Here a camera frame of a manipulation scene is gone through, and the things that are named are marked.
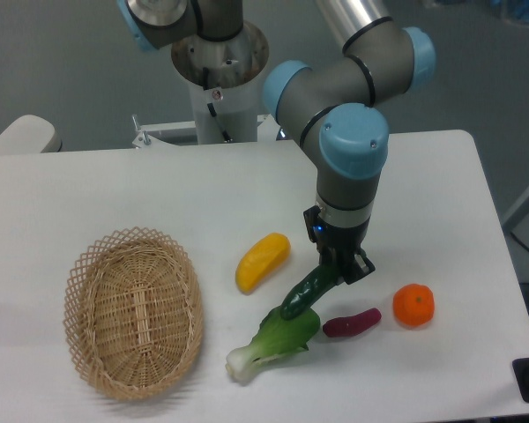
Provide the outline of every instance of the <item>toy vegetable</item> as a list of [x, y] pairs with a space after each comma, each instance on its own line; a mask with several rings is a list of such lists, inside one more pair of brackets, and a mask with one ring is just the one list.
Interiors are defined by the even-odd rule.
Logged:
[[248, 382], [264, 363], [307, 351], [307, 342], [319, 326], [319, 316], [311, 308], [290, 321], [280, 317], [279, 308], [273, 308], [250, 344], [227, 355], [226, 370], [238, 382]]
[[411, 284], [394, 294], [392, 303], [396, 318], [408, 326], [429, 322], [435, 313], [433, 293], [425, 285]]
[[310, 308], [322, 295], [337, 285], [337, 266], [320, 264], [288, 293], [280, 305], [280, 315], [285, 320], [296, 318]]
[[252, 292], [259, 282], [286, 261], [290, 241], [283, 234], [272, 233], [257, 242], [237, 266], [235, 282], [242, 293]]
[[328, 338], [354, 337], [380, 322], [382, 315], [378, 308], [371, 308], [358, 315], [337, 317], [324, 324], [324, 334]]

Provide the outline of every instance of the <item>bok choy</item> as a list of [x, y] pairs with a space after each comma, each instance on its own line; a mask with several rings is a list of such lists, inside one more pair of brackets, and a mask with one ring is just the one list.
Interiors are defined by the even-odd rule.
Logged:
[[238, 382], [249, 382], [264, 363], [307, 351], [307, 342], [319, 328], [319, 316], [311, 308], [292, 320], [280, 316], [280, 307], [273, 308], [250, 344], [227, 355], [226, 370]]

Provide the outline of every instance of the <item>green cucumber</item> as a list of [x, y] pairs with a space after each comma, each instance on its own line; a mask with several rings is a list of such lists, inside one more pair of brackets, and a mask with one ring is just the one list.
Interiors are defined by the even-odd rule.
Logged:
[[288, 293], [280, 305], [280, 317], [292, 320], [310, 308], [327, 291], [337, 285], [339, 269], [320, 264]]

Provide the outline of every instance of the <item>blue joint cap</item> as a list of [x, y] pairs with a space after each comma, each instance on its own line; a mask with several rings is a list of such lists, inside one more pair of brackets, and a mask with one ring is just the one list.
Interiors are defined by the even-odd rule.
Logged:
[[155, 51], [156, 48], [149, 42], [147, 38], [143, 35], [141, 30], [138, 27], [138, 24], [133, 20], [130, 10], [127, 8], [127, 2], [125, 0], [116, 0], [117, 7], [120, 8], [120, 12], [125, 19], [125, 23], [135, 39], [135, 42], [138, 44], [141, 51]]
[[319, 132], [319, 149], [338, 174], [353, 180], [376, 176], [388, 157], [388, 123], [374, 108], [348, 103], [334, 108]]
[[279, 64], [266, 78], [263, 87], [263, 102], [268, 113], [274, 116], [276, 121], [278, 121], [280, 97], [290, 80], [302, 69], [309, 69], [309, 66], [299, 60], [289, 60]]
[[426, 84], [433, 78], [436, 53], [433, 42], [420, 28], [404, 28], [414, 45], [414, 77], [409, 89]]

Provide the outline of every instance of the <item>wicker basket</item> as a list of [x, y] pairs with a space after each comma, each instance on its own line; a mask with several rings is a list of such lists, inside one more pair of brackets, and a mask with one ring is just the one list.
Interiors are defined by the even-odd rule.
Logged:
[[98, 391], [122, 400], [163, 391], [188, 371], [202, 341], [190, 259], [154, 230], [104, 237], [71, 271], [63, 323], [77, 371]]

